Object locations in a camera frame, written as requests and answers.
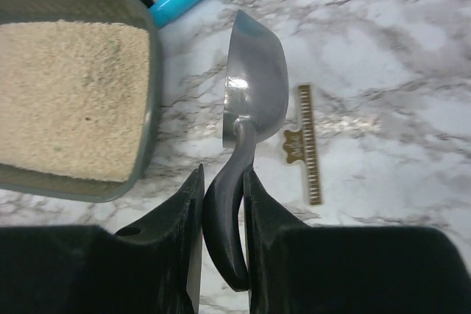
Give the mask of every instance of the beige granules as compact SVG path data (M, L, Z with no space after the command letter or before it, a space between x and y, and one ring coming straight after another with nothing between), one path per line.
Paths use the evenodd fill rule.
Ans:
M123 24L0 26L0 163L124 181L141 140L149 35Z

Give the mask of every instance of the marble surface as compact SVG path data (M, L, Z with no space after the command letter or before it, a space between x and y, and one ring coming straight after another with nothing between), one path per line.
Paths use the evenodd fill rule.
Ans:
M0 224L113 232L172 195L199 163L209 185L230 155L222 97L237 9L279 36L292 88L315 85L325 203L305 202L302 166L286 165L281 132L257 147L266 189L308 224L437 227L470 267L471 0L204 0L160 32L165 109L146 178L107 204L0 191ZM297 126L294 92L287 129ZM204 252L200 312L248 313L247 294L232 292Z

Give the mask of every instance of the plastic bin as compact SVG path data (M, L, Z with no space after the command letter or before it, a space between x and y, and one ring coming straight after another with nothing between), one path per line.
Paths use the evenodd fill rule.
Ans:
M0 24L60 19L119 22L149 32L149 91L134 168L125 182L103 182L45 174L0 163L0 188L61 199L111 201L125 194L143 175L155 148L163 92L162 48L157 27L139 0L0 0Z

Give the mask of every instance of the gray scoop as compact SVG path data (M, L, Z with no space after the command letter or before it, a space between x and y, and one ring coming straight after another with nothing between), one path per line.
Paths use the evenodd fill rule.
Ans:
M238 232L242 175L257 143L276 133L288 109L288 71L278 37L238 11L230 38L222 143L234 152L206 192L202 226L211 259L234 290L249 287Z

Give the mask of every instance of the scoop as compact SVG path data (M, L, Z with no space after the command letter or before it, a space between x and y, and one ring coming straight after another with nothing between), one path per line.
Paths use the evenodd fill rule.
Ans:
M288 109L288 71L277 36L242 11L233 25L224 92L223 147L234 148L209 186L202 226L211 259L233 290L247 290L247 267L238 232L242 175L257 143L282 126Z

